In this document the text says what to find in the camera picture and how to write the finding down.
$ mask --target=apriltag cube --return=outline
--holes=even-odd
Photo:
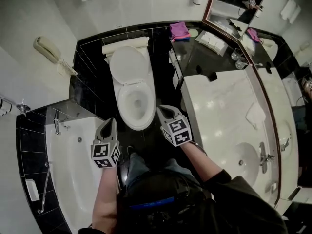
[[[184,118],[167,123],[167,129],[161,126],[166,139],[174,146],[179,146],[192,140],[191,129]]]
[[[99,168],[115,167],[120,156],[120,150],[116,141],[94,144],[92,160]]]

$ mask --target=glass cup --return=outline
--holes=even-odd
[[[234,49],[234,52],[231,54],[233,60],[238,60],[243,55],[240,49]]]
[[[240,57],[235,63],[237,69],[243,69],[247,65],[247,60],[244,57]]]

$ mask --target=toilet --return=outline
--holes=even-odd
[[[143,47],[134,47],[138,45],[129,44],[129,41],[135,42],[136,39],[113,43],[115,48],[112,54],[107,55],[106,61],[113,77],[121,118],[131,129],[139,131],[153,121],[156,97],[147,46],[144,44]]]

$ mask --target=toilet lid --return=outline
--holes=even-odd
[[[124,46],[114,51],[110,61],[110,70],[116,81],[125,84],[144,80],[148,73],[148,64],[139,50]]]

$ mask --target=telephone handset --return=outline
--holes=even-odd
[[[47,57],[52,63],[59,63],[67,68],[71,75],[77,75],[73,67],[65,62],[64,59],[61,59],[60,50],[47,37],[37,37],[34,41],[34,48]]]

